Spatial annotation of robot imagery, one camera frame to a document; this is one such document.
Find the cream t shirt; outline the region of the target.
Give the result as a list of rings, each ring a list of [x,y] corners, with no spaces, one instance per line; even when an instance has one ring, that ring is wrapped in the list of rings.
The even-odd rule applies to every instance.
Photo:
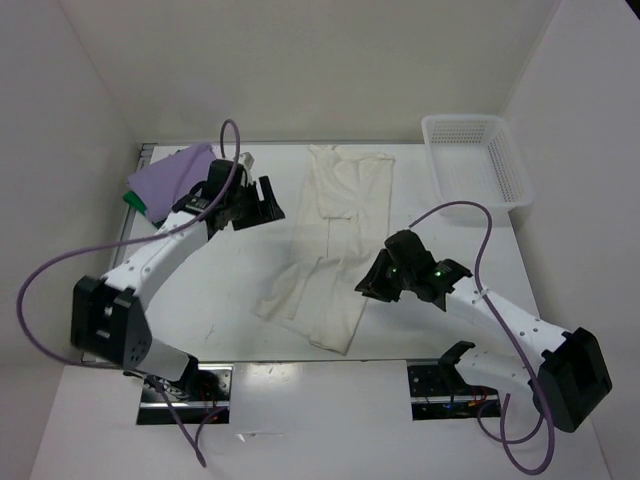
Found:
[[[286,267],[255,314],[344,355],[366,306],[356,293],[388,236],[393,156],[312,146]]]

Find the lavender t shirt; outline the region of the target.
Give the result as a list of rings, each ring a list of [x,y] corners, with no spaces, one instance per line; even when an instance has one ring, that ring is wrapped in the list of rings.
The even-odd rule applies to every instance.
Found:
[[[158,224],[166,219],[178,200],[207,178],[209,166],[215,159],[210,144],[195,144],[130,175],[127,188],[146,204],[146,219]]]

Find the green t shirt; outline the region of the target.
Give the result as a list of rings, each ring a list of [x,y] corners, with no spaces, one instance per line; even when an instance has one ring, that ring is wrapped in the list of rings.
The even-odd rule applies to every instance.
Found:
[[[140,197],[134,191],[127,191],[122,196],[123,201],[134,211],[145,215],[147,211],[146,204],[140,199]]]

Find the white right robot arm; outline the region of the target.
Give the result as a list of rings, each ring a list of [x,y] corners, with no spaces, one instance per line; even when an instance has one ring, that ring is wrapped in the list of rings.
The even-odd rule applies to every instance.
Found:
[[[471,341],[459,341],[439,359],[439,382],[450,393],[486,386],[505,393],[530,393],[540,413],[549,412],[556,429],[573,433],[609,394],[612,381],[596,337],[584,328],[569,332],[479,288],[469,269],[430,253],[412,264],[383,249],[357,284],[363,296],[396,302],[414,293],[447,314],[489,332],[522,355],[505,357]]]

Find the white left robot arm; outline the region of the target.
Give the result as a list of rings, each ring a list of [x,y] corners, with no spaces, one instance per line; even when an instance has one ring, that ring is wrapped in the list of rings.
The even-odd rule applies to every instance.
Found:
[[[193,355],[153,337],[146,310],[161,286],[193,253],[227,225],[234,230],[285,217],[270,179],[233,181],[221,202],[189,193],[174,205],[160,240],[138,249],[101,278],[82,277],[74,286],[71,343],[128,372],[150,375],[180,400],[205,382]]]

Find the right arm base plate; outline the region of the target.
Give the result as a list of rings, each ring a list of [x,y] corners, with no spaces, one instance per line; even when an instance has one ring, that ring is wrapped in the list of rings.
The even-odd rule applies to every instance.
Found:
[[[407,376],[414,421],[501,416],[495,389],[464,384],[451,390],[435,360],[408,362]]]

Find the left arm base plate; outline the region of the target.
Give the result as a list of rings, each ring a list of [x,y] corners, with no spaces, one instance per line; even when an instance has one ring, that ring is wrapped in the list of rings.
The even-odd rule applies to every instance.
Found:
[[[188,392],[164,379],[159,381],[177,416],[186,425],[198,425],[210,416],[207,423],[227,424],[230,416],[230,397],[234,367],[232,364],[204,363],[199,366],[195,385]],[[162,395],[147,382],[142,388],[137,425],[171,425],[175,419]]]

